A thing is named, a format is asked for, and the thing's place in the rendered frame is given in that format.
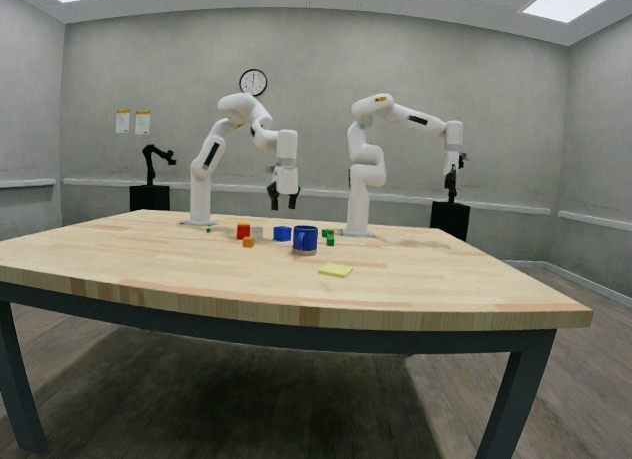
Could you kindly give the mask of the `dark blue mug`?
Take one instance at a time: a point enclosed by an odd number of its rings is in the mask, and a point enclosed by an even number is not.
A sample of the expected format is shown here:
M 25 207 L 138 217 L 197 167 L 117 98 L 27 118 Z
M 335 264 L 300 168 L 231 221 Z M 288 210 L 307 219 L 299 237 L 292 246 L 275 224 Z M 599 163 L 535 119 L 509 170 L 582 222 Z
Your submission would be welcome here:
M 309 225 L 294 226 L 292 252 L 299 256 L 313 256 L 317 253 L 317 240 L 317 227 Z

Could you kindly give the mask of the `blue cube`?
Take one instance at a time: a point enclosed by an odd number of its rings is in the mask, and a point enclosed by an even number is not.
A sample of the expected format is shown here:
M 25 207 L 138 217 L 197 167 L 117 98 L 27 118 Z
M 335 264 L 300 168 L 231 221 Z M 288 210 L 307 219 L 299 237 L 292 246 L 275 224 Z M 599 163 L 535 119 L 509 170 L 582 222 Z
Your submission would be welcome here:
M 286 226 L 274 227 L 273 240 L 277 240 L 280 242 L 290 241 L 291 232 L 292 232 L 292 228 L 290 227 L 286 227 Z

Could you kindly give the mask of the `red cube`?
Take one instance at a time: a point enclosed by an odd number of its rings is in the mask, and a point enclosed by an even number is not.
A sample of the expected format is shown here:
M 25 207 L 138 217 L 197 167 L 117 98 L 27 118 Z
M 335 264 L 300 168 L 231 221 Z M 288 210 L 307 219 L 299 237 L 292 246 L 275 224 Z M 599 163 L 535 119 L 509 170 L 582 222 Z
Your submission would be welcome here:
M 237 240 L 250 237 L 250 225 L 237 224 Z

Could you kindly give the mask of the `pale yellow square tile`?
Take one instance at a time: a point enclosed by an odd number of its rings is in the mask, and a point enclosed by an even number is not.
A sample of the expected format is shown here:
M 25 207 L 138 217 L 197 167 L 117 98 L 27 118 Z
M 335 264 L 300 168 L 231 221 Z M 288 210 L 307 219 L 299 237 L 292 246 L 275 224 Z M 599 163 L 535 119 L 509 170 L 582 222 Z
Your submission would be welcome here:
M 319 274 L 346 278 L 352 271 L 354 267 L 343 266 L 333 263 L 327 263 L 322 268 L 318 270 Z

